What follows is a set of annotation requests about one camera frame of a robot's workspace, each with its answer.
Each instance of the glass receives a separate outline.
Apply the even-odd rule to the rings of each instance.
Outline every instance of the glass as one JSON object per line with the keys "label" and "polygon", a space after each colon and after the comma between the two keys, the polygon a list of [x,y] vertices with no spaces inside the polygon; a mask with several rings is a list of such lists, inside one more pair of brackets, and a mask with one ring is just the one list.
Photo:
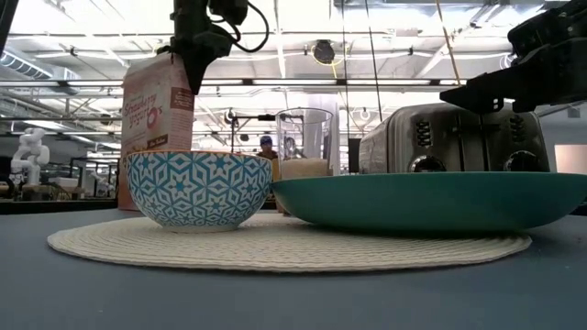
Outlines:
{"label": "glass", "polygon": [[296,108],[277,114],[277,138],[281,178],[330,176],[332,118],[326,110]]}

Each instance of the blue patterned bowl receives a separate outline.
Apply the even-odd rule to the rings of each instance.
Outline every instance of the blue patterned bowl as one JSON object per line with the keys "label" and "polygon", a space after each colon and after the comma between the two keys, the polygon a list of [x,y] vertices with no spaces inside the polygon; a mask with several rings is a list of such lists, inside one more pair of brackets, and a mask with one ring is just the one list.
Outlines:
{"label": "blue patterned bowl", "polygon": [[173,232],[237,228],[265,202],[268,159],[208,151],[153,150],[127,156],[128,188],[138,209]]}

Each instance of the teal bowl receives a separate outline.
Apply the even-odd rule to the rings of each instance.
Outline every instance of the teal bowl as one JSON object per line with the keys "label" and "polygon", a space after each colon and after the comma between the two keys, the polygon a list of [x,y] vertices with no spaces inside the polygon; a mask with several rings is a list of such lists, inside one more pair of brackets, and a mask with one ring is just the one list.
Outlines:
{"label": "teal bowl", "polygon": [[587,175],[435,172],[277,181],[275,197],[310,223],[356,230],[489,232],[552,223],[587,196]]}
{"label": "teal bowl", "polygon": [[271,161],[213,151],[153,150],[127,156],[137,208],[164,229],[209,233],[237,228],[263,205]]}

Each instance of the woven placemat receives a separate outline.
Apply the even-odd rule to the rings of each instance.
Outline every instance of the woven placemat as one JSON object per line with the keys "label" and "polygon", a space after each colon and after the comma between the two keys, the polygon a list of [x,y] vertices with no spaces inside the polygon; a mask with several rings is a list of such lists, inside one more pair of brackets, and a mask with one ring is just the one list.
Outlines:
{"label": "woven placemat", "polygon": [[481,263],[528,248],[529,236],[412,239],[327,231],[278,214],[256,214],[238,230],[167,232],[148,218],[63,230],[52,248],[119,264],[279,272],[397,270]]}

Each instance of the toaster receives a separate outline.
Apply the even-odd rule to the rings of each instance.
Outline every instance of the toaster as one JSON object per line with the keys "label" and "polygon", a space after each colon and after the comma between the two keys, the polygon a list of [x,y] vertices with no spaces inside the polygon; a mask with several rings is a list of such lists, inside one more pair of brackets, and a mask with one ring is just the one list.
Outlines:
{"label": "toaster", "polygon": [[538,117],[511,106],[477,115],[453,104],[398,109],[360,141],[360,172],[549,171]]}

